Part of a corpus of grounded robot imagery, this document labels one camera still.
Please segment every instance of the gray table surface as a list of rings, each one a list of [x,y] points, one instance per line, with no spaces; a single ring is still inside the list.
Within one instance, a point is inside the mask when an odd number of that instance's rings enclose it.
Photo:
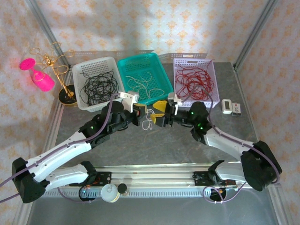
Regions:
[[[241,117],[222,114],[221,104],[213,108],[211,117],[217,127],[238,138],[256,141],[246,113],[241,93],[230,63],[214,63],[220,99],[228,98],[241,104]],[[173,64],[164,64],[170,82],[173,84]],[[56,144],[68,139],[79,127],[99,112],[90,113],[78,107],[65,107]],[[190,128],[174,124],[173,127],[144,131],[142,127],[129,125],[126,131],[111,135],[110,140],[91,151],[77,156],[64,166],[74,166],[90,161],[94,166],[107,165],[151,165],[173,163],[210,163],[220,159],[236,161],[219,149],[196,142]]]

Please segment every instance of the floral wallpaper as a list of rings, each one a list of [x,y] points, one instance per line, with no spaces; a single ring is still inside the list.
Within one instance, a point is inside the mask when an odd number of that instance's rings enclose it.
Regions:
[[[62,49],[235,62],[267,0],[38,0]]]
[[[49,49],[49,42],[23,0],[0,5],[0,182],[11,176],[12,162],[40,154],[56,92],[42,92],[28,71],[19,69],[30,48]],[[17,193],[12,181],[0,187],[0,199]],[[0,204],[0,224],[10,225],[20,197]]]
[[[300,1],[280,0],[239,77],[260,139],[283,173],[281,185],[300,221]]]

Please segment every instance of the black round base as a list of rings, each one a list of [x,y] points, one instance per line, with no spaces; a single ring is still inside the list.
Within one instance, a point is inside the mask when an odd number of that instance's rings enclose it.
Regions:
[[[77,99],[75,95],[75,87],[73,84],[68,85],[67,88],[73,93],[72,96],[68,96],[66,91],[64,89],[60,90],[60,93],[58,94],[58,99],[63,105],[76,105]]]

